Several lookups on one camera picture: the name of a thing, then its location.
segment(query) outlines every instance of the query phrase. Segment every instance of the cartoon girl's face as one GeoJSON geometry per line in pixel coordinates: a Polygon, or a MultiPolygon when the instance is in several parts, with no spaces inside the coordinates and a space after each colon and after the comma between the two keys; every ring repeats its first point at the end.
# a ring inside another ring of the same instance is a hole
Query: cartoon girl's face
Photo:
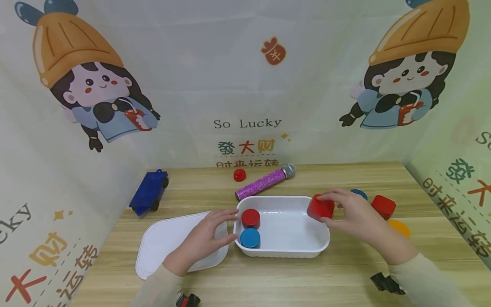
{"type": "Polygon", "coordinates": [[[372,85],[383,95],[398,94],[430,86],[435,77],[443,74],[448,65],[440,65],[428,52],[423,61],[416,61],[416,55],[404,58],[401,65],[383,75],[376,75],[372,85]]]}
{"type": "Polygon", "coordinates": [[[92,107],[102,101],[130,95],[130,79],[118,76],[99,62],[94,64],[97,71],[86,70],[81,65],[72,68],[74,79],[69,90],[63,93],[66,102],[92,107]]]}

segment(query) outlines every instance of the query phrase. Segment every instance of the microphone head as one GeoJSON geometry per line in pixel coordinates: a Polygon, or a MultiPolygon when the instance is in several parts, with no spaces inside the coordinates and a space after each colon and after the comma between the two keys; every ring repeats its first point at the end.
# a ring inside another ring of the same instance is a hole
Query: microphone head
{"type": "Polygon", "coordinates": [[[291,163],[283,165],[281,170],[285,173],[286,178],[292,178],[295,176],[295,165],[291,163]]]}

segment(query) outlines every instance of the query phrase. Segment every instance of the orange bottle cap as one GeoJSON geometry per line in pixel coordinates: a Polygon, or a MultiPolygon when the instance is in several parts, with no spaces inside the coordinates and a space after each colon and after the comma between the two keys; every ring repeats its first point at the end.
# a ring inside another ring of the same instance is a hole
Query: orange bottle cap
{"type": "Polygon", "coordinates": [[[389,220],[387,221],[387,223],[406,238],[409,238],[411,236],[411,231],[402,222],[396,220],[389,220]]]}

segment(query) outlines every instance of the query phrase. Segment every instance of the white plastic lid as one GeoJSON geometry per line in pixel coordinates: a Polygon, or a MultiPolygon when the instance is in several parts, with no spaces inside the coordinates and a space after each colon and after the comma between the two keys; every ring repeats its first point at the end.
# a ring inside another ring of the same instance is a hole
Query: white plastic lid
{"type": "MultiPolygon", "coordinates": [[[[165,257],[175,250],[191,230],[209,212],[186,215],[183,217],[156,222],[143,234],[138,257],[136,258],[136,274],[141,279],[152,275],[165,257]]],[[[215,238],[221,239],[228,235],[227,222],[217,227],[215,238]]],[[[228,245],[222,247],[210,256],[196,262],[188,272],[209,269],[219,265],[227,256],[228,245]]]]}

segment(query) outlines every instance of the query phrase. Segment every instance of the red cap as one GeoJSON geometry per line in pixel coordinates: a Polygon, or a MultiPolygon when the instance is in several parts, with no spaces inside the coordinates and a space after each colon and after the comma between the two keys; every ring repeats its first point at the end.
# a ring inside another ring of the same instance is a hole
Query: red cap
{"type": "Polygon", "coordinates": [[[311,218],[322,222],[321,218],[332,218],[332,214],[334,213],[334,201],[332,200],[317,200],[317,197],[321,196],[320,194],[314,195],[312,197],[310,204],[307,208],[307,215],[311,218]]]}
{"type": "Polygon", "coordinates": [[[396,210],[396,203],[382,195],[377,195],[372,201],[372,207],[385,219],[388,220],[396,210]]]}
{"type": "Polygon", "coordinates": [[[254,209],[247,209],[242,212],[242,223],[246,227],[252,227],[259,224],[259,212],[254,209]]]}
{"type": "Polygon", "coordinates": [[[237,182],[244,181],[246,177],[245,173],[246,173],[245,170],[242,168],[236,169],[234,172],[234,180],[237,182]]]}

